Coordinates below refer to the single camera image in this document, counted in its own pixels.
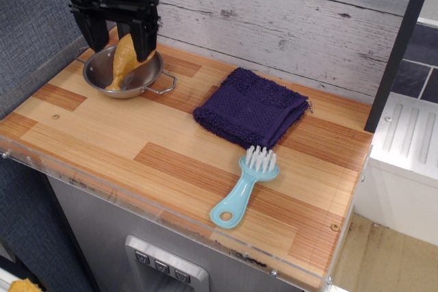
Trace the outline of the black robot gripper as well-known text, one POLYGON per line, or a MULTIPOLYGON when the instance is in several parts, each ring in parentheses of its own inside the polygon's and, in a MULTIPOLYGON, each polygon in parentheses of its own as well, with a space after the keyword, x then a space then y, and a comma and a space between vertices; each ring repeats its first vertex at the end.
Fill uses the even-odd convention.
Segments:
POLYGON ((131 35, 138 62, 156 49, 158 0, 70 0, 70 10, 88 46, 101 51, 109 42, 106 21, 115 21, 118 37, 131 35))

